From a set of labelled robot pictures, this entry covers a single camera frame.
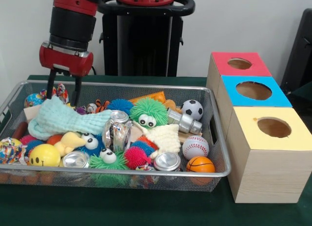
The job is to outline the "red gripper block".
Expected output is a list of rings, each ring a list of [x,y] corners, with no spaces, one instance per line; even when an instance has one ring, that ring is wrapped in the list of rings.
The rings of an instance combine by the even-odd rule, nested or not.
[[[72,106],[78,105],[81,91],[82,76],[89,74],[93,65],[94,55],[91,52],[74,51],[43,42],[39,49],[39,60],[43,67],[49,68],[50,74],[47,84],[47,99],[53,95],[55,69],[68,71],[75,79],[75,89],[72,93]]]

